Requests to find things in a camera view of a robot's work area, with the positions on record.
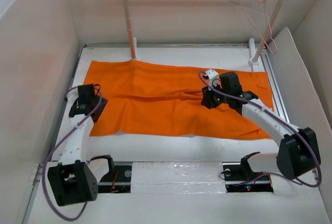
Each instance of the orange cloth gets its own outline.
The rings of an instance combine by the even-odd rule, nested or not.
[[[226,104],[211,110],[202,106],[204,84],[198,77],[200,70],[207,69],[141,61],[92,61],[84,83],[100,84],[108,103],[91,135],[123,131],[167,136],[268,138],[261,128]],[[243,91],[254,92],[268,107],[273,107],[267,73],[236,73]]]

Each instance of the white surface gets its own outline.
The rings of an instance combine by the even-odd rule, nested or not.
[[[285,0],[274,31],[294,30],[316,0]],[[70,0],[82,44],[128,43],[122,0]],[[268,1],[272,13],[276,0]],[[243,0],[263,32],[261,4]],[[129,0],[133,34],[139,43],[245,43],[259,40],[237,0]]]
[[[154,172],[158,173],[156,178],[150,176],[150,179],[157,182],[158,177],[163,173]],[[307,190],[305,187],[288,186],[289,190],[275,191],[274,194],[99,194],[96,201],[88,203],[85,212],[75,223],[102,224],[110,221],[128,224],[330,223],[317,189]],[[50,197],[55,204],[52,193]],[[59,207],[59,210],[67,216],[74,217],[81,207],[82,204],[78,204]],[[39,184],[35,204],[28,221],[28,224],[40,223],[67,223],[57,217],[47,205],[41,184]]]
[[[78,50],[68,0],[15,0],[0,50],[0,222],[22,223]]]
[[[218,175],[221,162],[133,163],[131,193],[218,194],[226,193]]]
[[[332,62],[330,38],[332,0],[317,0],[294,33],[294,41],[332,125]]]
[[[321,38],[313,35],[312,38],[317,38],[314,44],[317,44]],[[312,128],[317,135],[317,141],[322,158],[322,173],[323,182],[320,187],[322,197],[332,218],[332,131],[327,122],[326,116],[322,109],[320,99],[318,98],[315,88],[312,84],[308,71],[297,51],[292,36],[287,28],[285,28],[276,38],[275,41],[279,49],[276,55],[271,55],[270,60],[274,69],[274,74],[278,81],[280,92],[283,95],[284,104],[291,123],[301,127]],[[322,58],[319,55],[319,48],[315,49],[315,54],[311,59]],[[328,57],[324,63],[329,66]]]
[[[251,71],[248,65],[248,48],[138,48],[137,55],[140,61],[164,65]],[[116,62],[129,59],[129,48],[84,48],[73,86],[83,84],[92,60]],[[263,71],[263,65],[260,64],[257,70]],[[68,118],[70,107],[71,104],[68,103],[58,141],[70,130]],[[228,152],[232,154],[226,148],[232,147],[232,142],[227,139],[198,136],[165,137],[118,133],[111,136],[90,137],[87,158],[109,152],[115,161],[220,161],[221,156],[227,156]],[[276,147],[273,141],[266,141],[265,144],[266,146],[260,146],[262,151]],[[65,143],[54,153],[53,160],[60,158],[59,154],[62,153],[64,145]]]
[[[90,161],[88,167],[96,178],[97,183],[109,172],[108,160],[103,158]]]
[[[251,70],[248,65],[248,48],[138,48],[137,52],[141,60],[151,63]],[[85,48],[74,85],[83,82],[92,59],[127,61],[129,58],[129,48]],[[59,138],[68,129],[66,114]],[[277,152],[278,148],[272,140],[247,142],[197,136],[166,137],[120,133],[91,137],[89,143],[88,157],[111,154],[115,161],[216,162],[188,164],[191,170],[187,171],[187,175],[192,181],[212,184],[207,188],[195,183],[188,186],[185,177],[179,178],[177,170],[182,175],[186,172],[176,168],[181,165],[179,163],[149,163],[147,167],[141,168],[139,165],[142,164],[136,163],[133,168],[136,184],[133,186],[134,192],[122,195],[100,194],[97,201],[88,204],[86,212],[77,223],[104,223],[110,218],[115,218],[118,223],[144,224],[207,221],[261,223],[262,220],[269,220],[269,223],[329,223],[318,189],[296,186],[279,177],[272,177],[274,194],[222,193],[224,185],[218,179],[221,171],[219,162],[239,161],[244,155],[255,151]],[[195,170],[192,167],[195,164],[200,164],[202,169]],[[301,179],[314,183],[311,172]],[[80,208],[80,205],[74,205],[60,210],[74,216],[73,213],[78,213]],[[35,223],[61,223],[45,203],[42,187],[38,187],[29,218],[29,224]]]

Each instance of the red wire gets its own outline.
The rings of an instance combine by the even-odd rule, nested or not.
[[[114,178],[114,180],[112,182],[112,187],[110,188],[110,192],[112,192],[112,190],[114,189],[114,183],[116,181],[116,178],[118,178],[118,175],[119,175],[119,172],[117,171],[116,174],[115,174],[115,178]]]
[[[263,42],[264,42],[264,44],[266,45],[266,47],[270,50],[270,52],[271,52],[272,54],[276,54],[276,53],[278,52],[278,48],[277,48],[277,46],[276,46],[276,43],[275,43],[274,39],[272,38],[272,27],[271,27],[271,23],[270,23],[270,20],[269,20],[268,12],[267,12],[267,10],[266,10],[266,1],[267,1],[267,0],[263,0],[263,1],[260,1],[260,0],[254,0],[254,1],[263,4],[264,11],[265,11],[265,16],[266,16],[266,18],[267,18],[267,20],[268,20],[269,31],[270,31],[270,39],[272,40],[272,42],[273,42],[273,44],[274,44],[274,46],[275,46],[275,52],[273,52],[273,51],[270,49],[270,47],[268,46],[268,44],[267,44],[266,41],[264,40],[263,36],[262,36],[261,33],[259,32],[258,28],[257,28],[256,25],[254,24],[253,20],[250,18],[248,12],[245,10],[245,8],[244,8],[243,4],[241,3],[241,1],[240,1],[240,0],[238,0],[238,1],[239,1],[240,5],[242,6],[242,9],[244,10],[245,14],[246,14],[247,17],[249,18],[251,24],[254,26],[254,28],[256,29],[257,33],[260,35],[260,37],[261,37],[261,39],[263,40]]]

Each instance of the white bracket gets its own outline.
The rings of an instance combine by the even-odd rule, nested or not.
[[[278,153],[259,153],[248,159],[248,163],[253,172],[274,172],[280,173],[276,164]]]
[[[211,87],[216,87],[218,85],[219,80],[219,74],[214,71],[213,69],[209,69],[205,72],[204,76],[207,76],[209,78],[209,85]]]
[[[255,65],[257,66],[259,64],[259,59],[257,60],[257,62],[253,61],[253,58],[255,57],[255,55],[256,55],[255,39],[250,38],[249,39],[249,56],[250,56],[250,59],[249,59],[248,64],[252,68],[252,71],[254,71],[254,66]]]
[[[250,100],[253,103],[256,103],[262,107],[262,109],[258,109],[256,106],[252,104],[244,104],[242,106],[242,116],[251,120],[259,127],[261,127],[278,145],[280,146],[281,140],[285,135],[292,136],[294,133],[285,125],[276,121],[266,112],[268,111],[270,114],[274,115],[276,118],[282,120],[278,115],[275,114],[271,109],[269,109],[260,99],[252,99]],[[299,127],[288,123],[295,130],[299,130]]]
[[[77,126],[83,118],[84,114],[75,115],[73,118],[70,118],[71,128]],[[76,160],[81,162],[87,160],[87,147],[93,126],[94,122],[92,118],[89,117],[72,135],[69,136],[59,163],[67,165],[75,163]]]
[[[131,58],[132,60],[138,60],[138,58],[137,58],[137,38],[136,37],[134,37],[133,38],[134,39],[134,48],[135,48],[135,54],[136,54],[136,58]]]
[[[88,164],[89,169],[95,176],[97,182],[100,182],[102,177],[109,172],[108,160],[107,159],[96,159],[90,161]]]

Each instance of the metal rod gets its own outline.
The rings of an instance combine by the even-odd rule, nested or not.
[[[275,20],[276,20],[276,17],[278,16],[278,13],[279,13],[279,11],[280,11],[280,9],[281,9],[281,6],[282,6],[283,2],[284,2],[284,0],[278,0],[278,2],[277,2],[276,5],[275,5],[275,8],[274,8],[274,10],[273,10],[273,13],[272,13],[272,16],[271,16],[271,19],[270,19],[270,25],[271,25],[271,28],[272,28],[273,25],[274,25],[274,22],[275,22]],[[257,49],[257,52],[256,52],[255,56],[251,59],[251,62],[252,62],[253,64],[255,64],[255,63],[258,62],[258,58],[259,58],[259,56],[260,56],[260,53],[262,52],[262,50],[263,50],[263,48],[264,48],[264,45],[265,45],[264,40],[266,41],[267,38],[270,37],[270,35],[271,35],[270,29],[269,29],[269,27],[267,27],[266,30],[265,30],[265,33],[264,33],[263,39],[262,39],[262,41],[260,42],[259,47],[258,47],[258,49]]]
[[[130,46],[130,52],[131,52],[131,59],[136,59],[135,42],[134,42],[134,36],[133,36],[133,29],[131,27],[128,0],[122,0],[122,2],[123,2],[123,8],[125,10],[124,15],[126,17],[126,24],[127,24],[127,32],[128,32],[128,37],[129,37],[129,46]]]

